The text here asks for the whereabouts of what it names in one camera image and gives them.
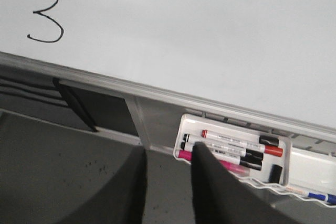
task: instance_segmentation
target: dry erase marker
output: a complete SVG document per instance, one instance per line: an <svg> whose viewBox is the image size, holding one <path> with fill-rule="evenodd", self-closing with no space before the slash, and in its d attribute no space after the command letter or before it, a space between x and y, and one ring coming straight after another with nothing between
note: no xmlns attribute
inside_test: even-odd
<svg viewBox="0 0 336 224"><path fill-rule="evenodd" d="M183 140L191 144L194 144L196 142L203 142L209 148L223 150L226 152L239 155L241 157L250 157L250 158L255 158L257 160L263 160L264 158L264 154L262 152L253 151L253 150L246 149L246 148L236 146L236 145L232 145L229 143L223 143L218 140L198 137L198 136L191 135L191 134L184 134Z"/></svg>
<svg viewBox="0 0 336 224"><path fill-rule="evenodd" d="M185 151L192 152L193 146L194 146L193 144L182 142L180 147ZM255 160L249 157L240 157L238 155L225 152L222 150L217 150L214 148L208 147L208 149L217 159L224 160L226 162L230 162L235 165L243 165L245 167L252 168L255 170L261 170L261 161L259 160Z"/></svg>
<svg viewBox="0 0 336 224"><path fill-rule="evenodd" d="M275 146L258 144L258 143L254 143L254 142L247 141L247 140L241 140L238 138L233 138L228 135L224 135L224 134L220 134L220 133L208 131L208 130L202 130L202 137L210 138L214 140L220 140L226 143L231 143L233 145L241 146L247 149L267 153L267 154L278 156L278 157L281 157L282 153L284 152L283 149L275 147Z"/></svg>
<svg viewBox="0 0 336 224"><path fill-rule="evenodd" d="M302 195L307 198L319 199L328 202L330 204L336 205L336 196L332 194L311 192L308 189L304 189L298 186L286 186L286 191L296 193L298 195Z"/></svg>
<svg viewBox="0 0 336 224"><path fill-rule="evenodd" d="M192 153L191 152L187 152L187 151L183 151L183 150L177 150L176 151L176 157L178 158L183 158L187 161L191 161L191 157L192 157ZM250 175L250 169L245 167L245 166L241 166L241 165L235 165L229 162L226 162L224 160L218 160L227 170L236 173L240 176L249 176Z"/></svg>

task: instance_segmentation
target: pink marker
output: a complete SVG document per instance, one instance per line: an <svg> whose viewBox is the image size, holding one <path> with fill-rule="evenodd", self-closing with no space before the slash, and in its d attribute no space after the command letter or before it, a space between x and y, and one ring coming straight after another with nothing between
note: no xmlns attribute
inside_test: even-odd
<svg viewBox="0 0 336 224"><path fill-rule="evenodd" d="M178 158L183 158L187 161L191 161L192 153L183 151L183 150L177 150L176 151L176 156ZM235 165L230 162L226 162L224 160L219 160L218 161L229 171L236 173L240 176L248 176L250 175L250 169L241 165Z"/></svg>

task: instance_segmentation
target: black marker writing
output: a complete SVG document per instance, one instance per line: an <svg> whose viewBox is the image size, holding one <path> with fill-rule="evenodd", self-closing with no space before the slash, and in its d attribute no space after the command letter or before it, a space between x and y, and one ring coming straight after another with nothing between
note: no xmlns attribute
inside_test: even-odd
<svg viewBox="0 0 336 224"><path fill-rule="evenodd" d="M27 35L27 38L32 39L32 40L35 40L35 41L39 41L39 42L44 42L44 43L54 43L54 42L59 41L59 40L62 38L63 33L64 33L64 30L63 30L63 28L61 27L61 25L60 25L59 23L57 23L54 19L50 18L49 16L47 16L47 15L45 15L45 14L42 14L42 12L45 12L45 11L47 11L47 10L50 10L50 9L52 9L55 5L57 5L58 1L59 1L59 0L56 0L56 1L55 1L50 7L48 7L48 8L45 8L45 9L42 9L42 10L35 10L35 11L33 11L33 14L41 15L42 17L46 17L47 19L49 19L49 20L51 20L52 22L54 22L54 23L59 27L59 29L61 30L61 33L60 33L59 37L58 37L57 39L55 39L55 40L41 40L41 39L36 39L36 38L30 36L30 34L28 34L28 35Z"/></svg>

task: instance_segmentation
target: black marker cap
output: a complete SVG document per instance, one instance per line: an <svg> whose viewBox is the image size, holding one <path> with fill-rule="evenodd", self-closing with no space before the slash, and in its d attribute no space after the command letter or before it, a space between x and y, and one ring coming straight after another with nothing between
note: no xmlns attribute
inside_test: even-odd
<svg viewBox="0 0 336 224"><path fill-rule="evenodd" d="M185 147L185 142L182 142L182 143L180 144L180 148L184 150L184 147Z"/></svg>
<svg viewBox="0 0 336 224"><path fill-rule="evenodd" d="M259 144L271 145L271 146L279 146L279 140L277 137L273 136L260 136Z"/></svg>
<svg viewBox="0 0 336 224"><path fill-rule="evenodd" d="M241 157L239 164L254 170L261 170L262 166L261 161L252 160L248 157Z"/></svg>
<svg viewBox="0 0 336 224"><path fill-rule="evenodd" d="M261 161L264 159L264 154L262 152L246 149L246 157L254 158Z"/></svg>
<svg viewBox="0 0 336 224"><path fill-rule="evenodd" d="M280 165L272 165L271 173L269 174L269 183L279 183L282 167Z"/></svg>

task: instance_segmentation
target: whiteboard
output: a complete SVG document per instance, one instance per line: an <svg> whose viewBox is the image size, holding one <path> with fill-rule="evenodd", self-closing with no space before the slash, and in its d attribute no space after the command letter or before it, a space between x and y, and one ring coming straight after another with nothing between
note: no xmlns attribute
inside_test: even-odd
<svg viewBox="0 0 336 224"><path fill-rule="evenodd" d="M55 1L0 0L0 51L336 127L335 0L59 0L36 13ZM27 37L58 39L55 22L57 42Z"/></svg>

